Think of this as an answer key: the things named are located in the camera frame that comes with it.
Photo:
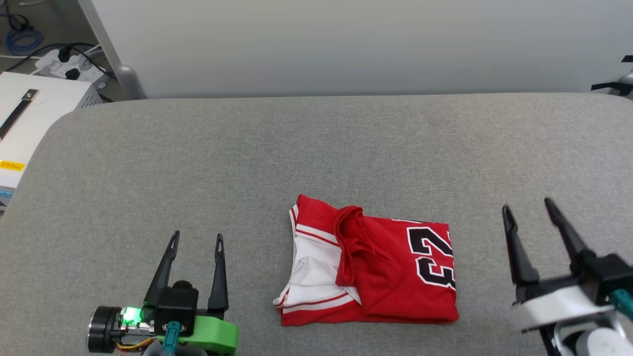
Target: red jersey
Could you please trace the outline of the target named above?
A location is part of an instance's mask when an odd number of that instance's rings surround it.
[[[457,320],[447,224],[367,217],[305,195],[291,219],[291,280],[275,300],[283,325]]]

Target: black cable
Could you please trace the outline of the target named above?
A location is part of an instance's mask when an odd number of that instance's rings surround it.
[[[88,62],[90,62],[92,65],[94,65],[98,70],[100,70],[102,73],[104,73],[105,75],[109,76],[112,79],[116,79],[116,75],[110,74],[109,72],[107,72],[106,70],[101,69],[101,67],[99,67],[97,65],[97,63],[95,63],[92,59],[90,59],[90,57],[88,57],[87,54],[81,52],[80,50],[78,50],[75,46],[69,45],[69,44],[65,44],[64,46],[68,47],[68,48],[72,48],[74,50],[76,50],[77,52],[79,52],[82,56],[84,56]]]
[[[14,31],[21,32],[33,29],[33,26],[30,25],[27,18],[22,15],[14,15],[9,12],[9,0],[5,0],[4,2],[4,10],[7,14],[7,18],[9,19],[9,26],[11,26]]]
[[[101,99],[102,99],[103,101],[105,101],[106,103],[114,103],[114,102],[115,102],[114,100],[112,100],[112,99],[108,98],[107,96],[105,96],[105,95],[103,95],[103,94],[99,94],[99,96],[100,96],[100,97],[101,97]]]
[[[99,67],[97,65],[97,63],[95,63],[92,59],[90,59],[90,57],[85,54],[84,52],[80,51],[79,49],[77,49],[75,46],[91,46],[94,47],[91,44],[87,44],[87,43],[82,43],[82,42],[76,42],[76,43],[54,43],[54,44],[49,44],[47,46],[41,47],[40,49],[36,50],[35,52],[29,54],[26,58],[24,58],[23,60],[20,60],[18,63],[15,63],[14,65],[10,66],[9,68],[5,69],[5,72],[10,72],[12,70],[14,70],[15,68],[18,68],[20,65],[22,65],[23,63],[25,63],[29,58],[35,56],[36,54],[39,54],[41,51],[48,49],[48,48],[53,48],[53,47],[66,47],[68,49],[74,49],[75,51],[79,52],[82,56],[84,56],[88,62],[90,62],[90,64],[94,65],[98,70],[102,71],[105,75],[109,76],[112,79],[116,79],[116,76],[108,73],[106,70],[101,69],[101,67]]]
[[[74,42],[74,43],[70,43],[69,45],[70,46],[90,46],[90,47],[94,47],[93,44],[83,43],[83,42]],[[4,71],[5,72],[10,72],[10,71],[18,68],[19,66],[23,65],[24,63],[26,63],[31,57],[37,56],[39,53],[41,53],[45,49],[54,48],[54,47],[63,47],[63,46],[66,46],[66,44],[53,43],[53,44],[48,44],[47,46],[44,46],[44,47],[40,47],[35,52],[29,54],[26,58],[20,60],[18,63],[15,63],[14,65],[10,66],[9,68],[5,69]]]

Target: gray padded surface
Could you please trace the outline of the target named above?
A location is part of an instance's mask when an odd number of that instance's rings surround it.
[[[171,233],[172,281],[211,289],[224,234],[239,355],[544,355],[512,331],[501,206],[541,276],[568,273],[542,199],[599,253],[633,257],[633,103],[598,94],[164,99],[68,114],[0,223],[3,355],[83,355],[98,305],[139,305]],[[450,325],[281,327],[299,193],[451,226]]]

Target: blue cable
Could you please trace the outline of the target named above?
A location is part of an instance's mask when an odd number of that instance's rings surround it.
[[[633,297],[626,289],[616,289],[611,293],[611,304],[622,314],[626,315],[629,320],[633,321]]]
[[[168,322],[167,330],[165,330],[165,339],[163,340],[163,350],[160,356],[175,356],[179,337],[180,323],[177,321]]]
[[[9,17],[6,13],[0,13],[0,17]],[[14,56],[30,54],[44,42],[44,35],[38,30],[15,31],[10,30],[4,39],[6,47]]]

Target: cable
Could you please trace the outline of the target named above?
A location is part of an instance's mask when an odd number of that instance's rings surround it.
[[[114,101],[112,101],[112,99],[108,98],[108,97],[107,97],[107,96],[105,96],[105,95],[101,95],[101,94],[99,94],[99,96],[100,96],[102,99],[107,99],[107,100],[109,100],[109,103],[114,103]],[[145,337],[146,337],[146,338],[148,338],[148,339],[155,339],[155,338],[156,338],[156,336],[151,337],[151,336],[147,336],[147,335],[143,334],[143,332],[142,332],[142,331],[141,331],[141,329],[139,328],[139,324],[140,324],[140,323],[138,323],[138,324],[136,324],[136,325],[135,325],[135,327],[136,327],[136,331],[138,331],[138,332],[139,332],[139,334],[141,334],[141,335],[145,336]]]
[[[38,0],[38,1],[34,1],[32,3],[18,3],[18,5],[20,5],[20,6],[38,5],[38,4],[41,4],[41,3],[45,3],[46,1],[48,1],[48,0]]]
[[[12,70],[14,70],[15,68],[18,68],[20,65],[22,65],[23,63],[25,63],[27,60],[29,60],[31,57],[35,56],[36,54],[39,54],[40,52],[42,52],[45,49],[48,48],[56,48],[56,47],[66,47],[69,49],[74,49],[75,51],[79,52],[82,56],[84,56],[86,58],[86,60],[88,62],[90,62],[92,65],[94,65],[95,67],[97,67],[98,70],[102,71],[105,75],[109,76],[112,79],[116,79],[116,75],[107,72],[106,70],[102,69],[101,67],[99,67],[97,65],[97,63],[95,63],[90,56],[88,56],[87,54],[85,54],[84,52],[80,51],[79,49],[77,49],[75,46],[90,46],[92,48],[95,48],[96,46],[93,46],[92,44],[86,44],[86,43],[81,43],[81,42],[76,42],[76,43],[54,43],[54,44],[49,44],[47,46],[41,47],[40,49],[36,50],[35,52],[31,53],[30,55],[26,56],[26,58],[22,59],[21,61],[19,61],[18,63],[15,63],[14,65],[10,66],[9,68],[5,69],[5,72],[10,72]]]
[[[87,54],[85,54],[84,52],[81,52],[81,51],[80,51],[80,50],[78,50],[75,46],[69,46],[69,45],[66,45],[66,46],[67,46],[67,47],[69,47],[69,48],[72,48],[72,49],[76,50],[77,52],[79,52],[81,55],[83,55],[83,56],[84,56],[84,57],[88,60],[88,62],[90,62],[90,63],[91,63],[92,65],[94,65],[95,67],[97,67],[97,69],[98,69],[98,70],[100,70],[100,71],[102,71],[102,73],[104,73],[105,75],[109,76],[109,77],[110,77],[110,78],[112,78],[112,79],[116,79],[116,75],[114,75],[114,74],[112,74],[112,73],[110,73],[110,72],[108,72],[108,71],[106,71],[106,70],[102,69],[101,67],[99,67],[99,66],[97,65],[97,63],[95,63],[92,59],[90,59],[90,57],[89,57]]]
[[[146,339],[145,341],[138,343],[136,345],[132,345],[132,346],[123,346],[120,343],[116,343],[116,349],[119,351],[123,351],[123,352],[134,352],[139,348],[142,348],[144,346],[148,346],[149,344],[151,344],[152,342],[154,342],[154,339]]]
[[[5,56],[4,54],[0,54],[0,58],[8,58],[10,60],[23,60],[26,56]],[[30,57],[30,60],[41,60],[42,57]]]
[[[14,15],[9,11],[9,1],[4,0],[4,9],[6,13],[0,14],[0,17],[6,17],[9,21],[11,30],[6,35],[4,41],[11,54],[16,55],[19,53],[27,53],[33,51],[44,42],[44,35],[42,32],[34,29],[30,25],[28,19],[23,15]]]
[[[97,50],[97,48],[99,48],[99,47],[101,47],[101,45],[100,45],[100,44],[98,44],[97,46],[94,46],[93,48],[90,48],[90,49],[89,49],[89,50],[87,50],[85,53],[86,53],[86,54],[88,54],[88,53],[92,53],[93,51],[96,51],[96,50]]]
[[[10,30],[4,41],[11,54],[29,53],[44,42],[44,35],[37,30]]]
[[[86,52],[86,54],[88,54],[90,56],[90,58],[95,57],[99,53],[103,53],[103,49],[99,48],[99,49],[95,49],[94,51],[92,51],[90,53]]]

